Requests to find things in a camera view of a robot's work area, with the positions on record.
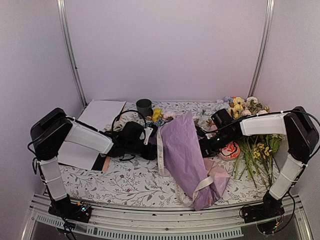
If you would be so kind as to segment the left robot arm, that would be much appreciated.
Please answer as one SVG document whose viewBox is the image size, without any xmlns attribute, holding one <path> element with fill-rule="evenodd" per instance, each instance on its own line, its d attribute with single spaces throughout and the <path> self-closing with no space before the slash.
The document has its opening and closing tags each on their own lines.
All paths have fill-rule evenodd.
<svg viewBox="0 0 320 240">
<path fill-rule="evenodd" d="M 74 213 L 71 198 L 153 206 L 158 181 L 156 132 L 136 110 L 95 110 L 79 118 L 55 108 L 30 130 L 41 180 L 55 209 Z"/>
</svg>

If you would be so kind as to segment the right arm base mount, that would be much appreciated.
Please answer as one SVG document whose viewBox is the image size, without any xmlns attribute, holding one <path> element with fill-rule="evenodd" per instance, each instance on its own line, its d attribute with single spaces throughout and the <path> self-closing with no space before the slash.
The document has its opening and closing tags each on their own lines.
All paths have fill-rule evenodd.
<svg viewBox="0 0 320 240">
<path fill-rule="evenodd" d="M 281 217 L 284 213 L 282 202 L 279 200 L 263 200 L 263 203 L 257 205 L 246 204 L 239 211 L 239 215 L 245 223 Z"/>
</svg>

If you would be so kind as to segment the white printed ribbon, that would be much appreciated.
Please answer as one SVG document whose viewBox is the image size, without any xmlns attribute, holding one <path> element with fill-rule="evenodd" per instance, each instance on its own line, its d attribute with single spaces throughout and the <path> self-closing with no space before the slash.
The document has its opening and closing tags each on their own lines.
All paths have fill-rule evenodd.
<svg viewBox="0 0 320 240">
<path fill-rule="evenodd" d="M 197 134 L 192 131 L 170 133 L 163 128 L 157 133 L 157 143 L 163 155 L 163 165 L 182 191 L 191 199 L 196 211 L 210 207 L 214 197 Z"/>
</svg>

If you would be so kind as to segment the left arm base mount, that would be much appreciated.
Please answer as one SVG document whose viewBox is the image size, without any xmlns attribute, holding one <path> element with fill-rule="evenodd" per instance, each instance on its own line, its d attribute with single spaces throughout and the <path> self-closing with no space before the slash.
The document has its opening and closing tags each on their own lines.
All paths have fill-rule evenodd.
<svg viewBox="0 0 320 240">
<path fill-rule="evenodd" d="M 68 198 L 65 198 L 58 201 L 53 200 L 48 213 L 62 219 L 88 223 L 91 218 L 92 207 L 83 201 L 78 204 L 72 203 Z"/>
</svg>

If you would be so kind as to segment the yellow flower stem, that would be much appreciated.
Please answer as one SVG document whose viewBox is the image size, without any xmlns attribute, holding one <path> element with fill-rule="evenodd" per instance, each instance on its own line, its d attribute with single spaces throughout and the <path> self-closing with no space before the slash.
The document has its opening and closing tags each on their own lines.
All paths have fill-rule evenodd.
<svg viewBox="0 0 320 240">
<path fill-rule="evenodd" d="M 163 117 L 162 110 L 160 108 L 153 109 L 152 121 L 156 123 L 159 119 Z"/>
</svg>

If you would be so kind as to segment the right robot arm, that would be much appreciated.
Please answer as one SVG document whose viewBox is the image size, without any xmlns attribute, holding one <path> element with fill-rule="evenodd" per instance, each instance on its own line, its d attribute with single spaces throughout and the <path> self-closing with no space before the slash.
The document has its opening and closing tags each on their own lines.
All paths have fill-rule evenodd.
<svg viewBox="0 0 320 240">
<path fill-rule="evenodd" d="M 269 188 L 258 213 L 269 218 L 319 151 L 319 120 L 302 106 L 237 119 L 222 109 L 211 120 L 216 127 L 213 130 L 196 127 L 202 154 L 221 153 L 228 144 L 239 142 L 243 157 L 249 160 L 247 170 L 256 168 L 268 178 Z"/>
</svg>

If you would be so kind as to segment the blue hydrangea stem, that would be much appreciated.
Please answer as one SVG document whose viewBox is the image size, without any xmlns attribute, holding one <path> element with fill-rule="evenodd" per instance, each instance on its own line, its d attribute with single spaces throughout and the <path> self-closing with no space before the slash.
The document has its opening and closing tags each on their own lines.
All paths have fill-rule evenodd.
<svg viewBox="0 0 320 240">
<path fill-rule="evenodd" d="M 147 122 L 147 126 L 148 126 L 148 127 L 153 127 L 153 126 L 155 126 L 155 127 L 161 127 L 161 126 L 163 126 L 165 123 L 166 123 L 166 122 L 163 121 L 162 119 L 158 119 L 156 122 L 148 121 L 148 122 Z"/>
</svg>

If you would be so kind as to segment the pink wrapping paper sheet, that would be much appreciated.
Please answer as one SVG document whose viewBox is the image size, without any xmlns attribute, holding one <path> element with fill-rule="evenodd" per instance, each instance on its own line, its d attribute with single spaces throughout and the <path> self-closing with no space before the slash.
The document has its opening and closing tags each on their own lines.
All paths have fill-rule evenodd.
<svg viewBox="0 0 320 240">
<path fill-rule="evenodd" d="M 190 205 L 199 211 L 222 198 L 230 176 L 216 161 L 202 156 L 191 112 L 161 126 L 156 141 L 158 172 L 162 176 L 169 172 L 173 177 L 179 201 L 186 194 Z"/>
</svg>

